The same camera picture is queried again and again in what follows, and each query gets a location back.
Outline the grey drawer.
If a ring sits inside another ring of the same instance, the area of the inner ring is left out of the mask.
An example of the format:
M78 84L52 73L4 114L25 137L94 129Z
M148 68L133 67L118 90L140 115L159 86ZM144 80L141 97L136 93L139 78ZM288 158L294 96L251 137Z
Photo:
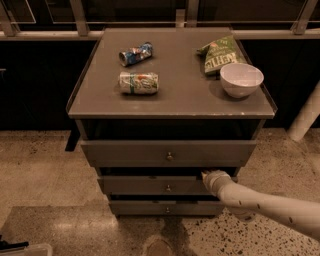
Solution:
M219 215L224 206L217 201L111 201L114 215Z
M255 140L87 140L92 167L242 167Z
M98 184L109 195L209 195L197 176L103 176Z

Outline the grey drawer cabinet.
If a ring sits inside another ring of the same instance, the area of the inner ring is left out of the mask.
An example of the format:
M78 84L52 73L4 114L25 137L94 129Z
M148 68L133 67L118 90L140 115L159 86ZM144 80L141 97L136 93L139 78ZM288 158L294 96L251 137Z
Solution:
M107 29L95 47L67 107L87 140L255 140L276 107L260 88L235 99L217 78L204 73L198 48L229 35L225 28ZM153 56L131 67L154 72L159 90L125 95L119 88L124 68L119 53L150 42ZM103 176L197 176L211 168L235 177L241 167L93 167ZM217 201L209 195L109 195L111 201Z

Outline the grey bottom drawer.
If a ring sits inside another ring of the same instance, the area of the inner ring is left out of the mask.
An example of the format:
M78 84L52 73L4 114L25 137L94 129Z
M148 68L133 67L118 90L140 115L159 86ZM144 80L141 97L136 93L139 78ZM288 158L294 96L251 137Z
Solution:
M114 215L219 215L224 206L217 201L111 201Z

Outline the grey top drawer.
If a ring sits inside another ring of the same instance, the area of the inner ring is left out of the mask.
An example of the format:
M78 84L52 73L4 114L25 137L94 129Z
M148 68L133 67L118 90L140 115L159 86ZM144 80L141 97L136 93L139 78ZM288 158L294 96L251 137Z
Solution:
M87 140L92 167L242 167L255 140Z

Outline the white bowl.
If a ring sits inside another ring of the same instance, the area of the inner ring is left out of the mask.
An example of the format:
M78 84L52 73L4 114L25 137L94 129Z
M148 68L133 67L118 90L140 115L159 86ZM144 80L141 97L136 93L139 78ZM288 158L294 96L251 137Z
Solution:
M263 73L245 63L230 63L220 69L224 91L233 98L243 98L254 93L264 81Z

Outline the white pillar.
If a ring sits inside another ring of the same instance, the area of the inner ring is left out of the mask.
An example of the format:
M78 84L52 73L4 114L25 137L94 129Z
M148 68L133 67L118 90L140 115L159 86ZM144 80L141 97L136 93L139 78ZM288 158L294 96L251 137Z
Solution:
M302 140L319 115L320 80L289 127L288 136L296 142Z

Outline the green chip bag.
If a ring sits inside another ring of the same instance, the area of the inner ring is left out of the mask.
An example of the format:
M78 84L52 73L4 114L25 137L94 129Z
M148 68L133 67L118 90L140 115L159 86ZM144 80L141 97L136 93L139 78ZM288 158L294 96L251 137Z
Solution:
M204 72L213 75L230 63L245 63L246 60L238 49L238 44L232 35L214 40L197 50L199 56L204 56Z

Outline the green white soda can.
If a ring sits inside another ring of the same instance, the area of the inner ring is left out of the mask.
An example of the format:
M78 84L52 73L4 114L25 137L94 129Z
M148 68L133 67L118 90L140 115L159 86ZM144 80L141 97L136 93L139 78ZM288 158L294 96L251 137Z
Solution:
M121 72L120 91L125 94L151 95L158 92L159 76L156 73Z

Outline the blue crushed soda can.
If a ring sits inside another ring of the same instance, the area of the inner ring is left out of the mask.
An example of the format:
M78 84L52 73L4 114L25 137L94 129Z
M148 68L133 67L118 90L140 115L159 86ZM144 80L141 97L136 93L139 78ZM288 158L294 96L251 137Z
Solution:
M132 47L126 51L119 53L120 63L124 66L131 66L137 64L153 55L153 45L150 42L145 42L144 44Z

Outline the clear plastic box corner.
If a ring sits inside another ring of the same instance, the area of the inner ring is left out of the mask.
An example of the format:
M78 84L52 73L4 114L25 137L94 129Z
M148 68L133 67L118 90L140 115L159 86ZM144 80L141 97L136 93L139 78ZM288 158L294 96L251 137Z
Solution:
M49 244L21 245L0 250L0 256L53 256L53 249Z

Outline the metal window railing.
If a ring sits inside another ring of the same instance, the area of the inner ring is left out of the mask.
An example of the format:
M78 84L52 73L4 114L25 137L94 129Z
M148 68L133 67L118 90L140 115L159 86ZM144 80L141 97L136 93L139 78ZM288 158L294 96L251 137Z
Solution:
M0 0L3 40L99 38L106 28L225 28L244 40L317 39L319 0Z

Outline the black object bottom left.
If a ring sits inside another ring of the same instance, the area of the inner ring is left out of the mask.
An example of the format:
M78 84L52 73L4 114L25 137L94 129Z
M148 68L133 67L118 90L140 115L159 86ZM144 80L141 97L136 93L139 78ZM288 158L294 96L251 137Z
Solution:
M29 245L27 241L24 242L18 242L18 243L9 243L2 239L2 236L0 235L0 251L5 250L16 250L20 248L25 248Z

